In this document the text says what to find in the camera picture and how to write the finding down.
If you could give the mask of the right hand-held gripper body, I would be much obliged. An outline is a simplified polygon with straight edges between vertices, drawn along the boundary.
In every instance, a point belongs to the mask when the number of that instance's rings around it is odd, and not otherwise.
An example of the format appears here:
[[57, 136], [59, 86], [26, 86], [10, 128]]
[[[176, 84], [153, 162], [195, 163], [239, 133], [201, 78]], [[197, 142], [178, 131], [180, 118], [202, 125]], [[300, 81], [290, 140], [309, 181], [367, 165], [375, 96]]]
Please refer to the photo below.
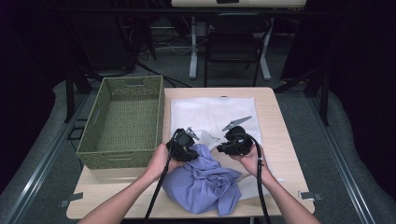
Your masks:
[[232, 120], [222, 130], [226, 132], [224, 137], [231, 146], [228, 147], [233, 151], [232, 154], [227, 155], [247, 155], [250, 152], [253, 141], [246, 133], [245, 129], [241, 124], [251, 119], [251, 116], [247, 116], [241, 119]]

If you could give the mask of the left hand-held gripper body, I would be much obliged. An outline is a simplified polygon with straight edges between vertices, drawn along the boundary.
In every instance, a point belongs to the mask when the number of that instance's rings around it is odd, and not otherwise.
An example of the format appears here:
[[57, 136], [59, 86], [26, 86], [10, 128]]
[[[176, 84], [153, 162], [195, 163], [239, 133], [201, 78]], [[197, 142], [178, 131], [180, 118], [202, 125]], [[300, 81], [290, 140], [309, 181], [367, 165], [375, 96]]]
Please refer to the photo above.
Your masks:
[[197, 135], [191, 129], [176, 129], [170, 141], [166, 144], [166, 147], [170, 151], [171, 157], [176, 161], [190, 161], [188, 157], [188, 150], [195, 144], [195, 140], [198, 140]]

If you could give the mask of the purple shirt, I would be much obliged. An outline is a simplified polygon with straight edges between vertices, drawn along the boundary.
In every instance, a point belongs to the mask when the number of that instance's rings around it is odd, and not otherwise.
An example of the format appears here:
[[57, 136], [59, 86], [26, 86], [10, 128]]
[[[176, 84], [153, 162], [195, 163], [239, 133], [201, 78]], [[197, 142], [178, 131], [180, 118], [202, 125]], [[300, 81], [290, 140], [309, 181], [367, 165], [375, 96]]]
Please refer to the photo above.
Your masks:
[[217, 210], [228, 216], [241, 197], [236, 181], [241, 173], [221, 167], [207, 146], [192, 147], [198, 158], [170, 172], [163, 181], [167, 196], [193, 214]]

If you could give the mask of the white mesh laundry bag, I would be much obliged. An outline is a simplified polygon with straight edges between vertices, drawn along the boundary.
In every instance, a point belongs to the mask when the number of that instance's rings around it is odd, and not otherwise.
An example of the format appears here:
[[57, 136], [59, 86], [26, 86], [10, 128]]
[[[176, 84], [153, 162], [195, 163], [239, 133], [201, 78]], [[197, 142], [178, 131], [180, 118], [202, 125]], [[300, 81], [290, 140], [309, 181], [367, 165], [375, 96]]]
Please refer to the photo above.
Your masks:
[[[257, 140], [261, 140], [261, 129], [256, 113], [253, 98], [229, 98], [229, 97], [198, 97], [188, 99], [174, 99], [170, 109], [170, 131], [184, 128], [191, 129], [196, 133], [198, 140], [195, 144], [208, 147], [213, 158], [215, 147], [225, 141], [222, 129], [232, 120], [251, 116], [251, 119], [242, 123], [247, 133]], [[233, 167], [220, 163], [221, 167]], [[236, 184], [241, 192], [239, 201], [255, 198], [259, 195], [256, 178], [242, 172]]]

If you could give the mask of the green woven basket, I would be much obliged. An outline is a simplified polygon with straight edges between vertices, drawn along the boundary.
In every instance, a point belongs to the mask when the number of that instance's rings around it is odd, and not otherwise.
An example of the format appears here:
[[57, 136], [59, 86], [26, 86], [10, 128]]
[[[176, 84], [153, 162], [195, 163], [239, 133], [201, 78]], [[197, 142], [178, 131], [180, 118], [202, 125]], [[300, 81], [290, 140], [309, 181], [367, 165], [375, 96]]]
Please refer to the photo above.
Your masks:
[[163, 140], [161, 76], [106, 77], [77, 155], [90, 169], [145, 167]]

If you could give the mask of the person's right hand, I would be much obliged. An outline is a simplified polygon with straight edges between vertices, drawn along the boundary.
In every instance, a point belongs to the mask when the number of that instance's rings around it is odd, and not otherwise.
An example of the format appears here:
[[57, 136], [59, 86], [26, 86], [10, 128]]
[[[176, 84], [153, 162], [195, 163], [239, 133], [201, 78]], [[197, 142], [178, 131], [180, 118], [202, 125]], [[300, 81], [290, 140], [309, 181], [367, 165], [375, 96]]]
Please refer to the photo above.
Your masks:
[[268, 168], [263, 149], [259, 147], [259, 150], [261, 154], [258, 154], [256, 146], [253, 145], [247, 155], [232, 155], [231, 158], [240, 162], [251, 175], [259, 175], [262, 183], [266, 186], [272, 174]]

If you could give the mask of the person's left hand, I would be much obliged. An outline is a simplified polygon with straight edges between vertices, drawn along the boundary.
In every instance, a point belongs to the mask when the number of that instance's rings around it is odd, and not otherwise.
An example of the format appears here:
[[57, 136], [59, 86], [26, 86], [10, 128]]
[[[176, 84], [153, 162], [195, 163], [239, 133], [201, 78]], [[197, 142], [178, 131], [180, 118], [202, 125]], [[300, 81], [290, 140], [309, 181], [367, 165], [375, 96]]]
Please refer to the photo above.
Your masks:
[[160, 178], [165, 167], [168, 167], [168, 171], [172, 172], [177, 167], [184, 165], [183, 161], [175, 161], [174, 159], [168, 161], [168, 153], [169, 151], [166, 145], [159, 144], [148, 164], [144, 176], [154, 181]]

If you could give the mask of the black metal stand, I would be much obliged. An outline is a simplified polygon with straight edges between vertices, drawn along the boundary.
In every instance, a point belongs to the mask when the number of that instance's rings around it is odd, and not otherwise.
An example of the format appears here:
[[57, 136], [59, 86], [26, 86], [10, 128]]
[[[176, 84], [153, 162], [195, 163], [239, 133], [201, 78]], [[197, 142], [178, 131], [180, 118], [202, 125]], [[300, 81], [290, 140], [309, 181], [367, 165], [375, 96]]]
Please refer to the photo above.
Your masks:
[[328, 121], [328, 103], [329, 103], [329, 86], [330, 77], [325, 68], [315, 68], [306, 74], [292, 78], [286, 84], [281, 85], [274, 89], [275, 93], [281, 93], [286, 91], [303, 80], [307, 80], [307, 84], [304, 88], [304, 95], [306, 97], [315, 97], [320, 91], [319, 101], [319, 117], [321, 118], [325, 126], [329, 125]]
[[71, 66], [65, 74], [65, 85], [66, 85], [66, 118], [65, 122], [71, 120], [75, 114], [75, 90], [78, 90], [83, 94], [88, 94], [92, 91], [92, 86], [88, 79], [92, 78], [96, 81], [101, 82], [104, 78], [99, 74], [93, 72], [84, 66]]

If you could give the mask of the black chair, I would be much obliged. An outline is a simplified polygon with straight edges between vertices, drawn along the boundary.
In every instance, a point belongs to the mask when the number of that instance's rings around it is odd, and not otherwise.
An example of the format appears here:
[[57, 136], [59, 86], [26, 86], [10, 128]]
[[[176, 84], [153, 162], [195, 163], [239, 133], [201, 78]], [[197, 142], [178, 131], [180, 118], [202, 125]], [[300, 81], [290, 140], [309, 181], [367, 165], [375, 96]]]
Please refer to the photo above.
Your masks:
[[271, 28], [271, 19], [261, 13], [220, 13], [212, 16], [205, 25], [205, 86], [209, 63], [255, 63], [252, 81], [255, 87], [265, 38]]

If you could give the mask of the white-legged desk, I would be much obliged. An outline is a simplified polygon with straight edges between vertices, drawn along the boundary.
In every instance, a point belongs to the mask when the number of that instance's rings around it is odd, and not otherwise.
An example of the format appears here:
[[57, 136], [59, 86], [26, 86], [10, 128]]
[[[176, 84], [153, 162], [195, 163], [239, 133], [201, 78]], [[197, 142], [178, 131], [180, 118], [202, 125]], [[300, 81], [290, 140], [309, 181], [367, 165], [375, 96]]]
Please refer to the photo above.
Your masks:
[[[270, 8], [277, 10], [282, 9], [303, 9], [307, 0], [230, 0], [232, 3], [220, 3], [222, 0], [172, 0], [172, 7], [247, 7], [247, 8]], [[264, 49], [260, 61], [262, 69], [262, 77], [264, 80], [271, 80], [271, 75], [268, 69], [267, 61], [265, 59], [266, 49], [268, 47], [270, 36], [265, 37]], [[196, 35], [196, 18], [191, 16], [191, 65], [190, 65], [190, 79], [197, 78], [197, 64], [198, 64], [198, 49], [197, 49], [197, 35]]]

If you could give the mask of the grey metal table bracket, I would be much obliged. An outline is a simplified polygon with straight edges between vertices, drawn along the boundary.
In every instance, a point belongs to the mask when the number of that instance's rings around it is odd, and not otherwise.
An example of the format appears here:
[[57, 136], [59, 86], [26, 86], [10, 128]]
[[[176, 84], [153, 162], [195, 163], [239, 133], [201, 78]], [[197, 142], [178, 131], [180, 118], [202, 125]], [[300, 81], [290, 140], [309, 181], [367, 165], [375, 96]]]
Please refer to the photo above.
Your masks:
[[322, 196], [319, 193], [311, 192], [311, 191], [299, 191], [298, 195], [300, 198], [303, 200], [308, 200], [308, 201], [321, 201]]
[[59, 207], [60, 208], [67, 207], [71, 202], [76, 201], [76, 200], [80, 200], [82, 198], [83, 198], [83, 193], [82, 192], [70, 195], [67, 200], [62, 200], [62, 201], [59, 202]]

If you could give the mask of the grey metal floor rail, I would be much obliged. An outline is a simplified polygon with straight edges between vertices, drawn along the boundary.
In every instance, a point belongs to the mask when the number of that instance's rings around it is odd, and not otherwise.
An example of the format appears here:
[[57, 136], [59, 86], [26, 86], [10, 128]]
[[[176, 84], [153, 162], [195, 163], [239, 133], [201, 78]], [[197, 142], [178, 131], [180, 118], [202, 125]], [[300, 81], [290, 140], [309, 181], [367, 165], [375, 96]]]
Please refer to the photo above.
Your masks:
[[68, 206], [60, 208], [59, 202], [76, 194], [82, 164], [76, 155], [78, 142], [69, 136], [79, 134], [77, 127], [85, 124], [92, 100], [89, 94], [80, 95], [74, 116], [65, 122], [65, 98], [56, 99], [44, 128], [7, 187], [12, 199], [0, 200], [0, 212], [5, 214], [0, 224], [76, 224], [66, 215]]
[[364, 200], [361, 190], [358, 187], [355, 178], [353, 177], [347, 162], [342, 155], [340, 147], [338, 146], [330, 126], [326, 126], [320, 116], [319, 103], [315, 98], [308, 97], [307, 102], [314, 113], [315, 120], [317, 121], [321, 131], [324, 133], [326, 140], [330, 146], [330, 152], [332, 155], [335, 167], [343, 181], [346, 188], [346, 192], [352, 202], [356, 213], [361, 221], [361, 224], [376, 224], [375, 219]]

